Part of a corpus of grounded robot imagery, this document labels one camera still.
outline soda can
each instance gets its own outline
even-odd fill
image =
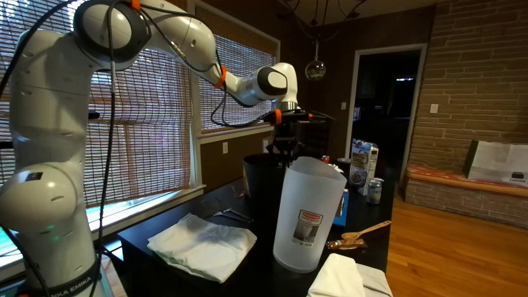
[[[366,202],[370,204],[380,204],[381,199],[381,181],[371,180],[369,182],[369,192],[366,196]]]

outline bench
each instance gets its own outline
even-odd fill
[[[405,202],[528,229],[528,188],[408,165]]]

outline wooden spoon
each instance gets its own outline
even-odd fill
[[[388,226],[390,225],[392,222],[391,221],[385,221],[385,222],[381,222],[377,225],[374,225],[370,228],[367,228],[363,231],[359,231],[359,232],[347,232],[347,233],[343,233],[341,235],[341,237],[343,239],[347,239],[347,240],[354,240],[354,239],[357,239],[359,238],[361,235],[365,234],[365,233],[369,233],[371,231],[374,231],[374,230],[378,230],[379,228],[383,228],[385,226]]]

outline doorway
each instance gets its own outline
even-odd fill
[[[403,180],[426,44],[356,51],[346,156],[352,139],[379,148],[376,170],[392,169]]]

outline white towel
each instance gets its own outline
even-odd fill
[[[257,237],[247,229],[217,225],[188,214],[148,241],[147,247],[168,265],[223,283]]]
[[[392,297],[383,271],[339,254],[330,254],[321,267],[308,297]]]

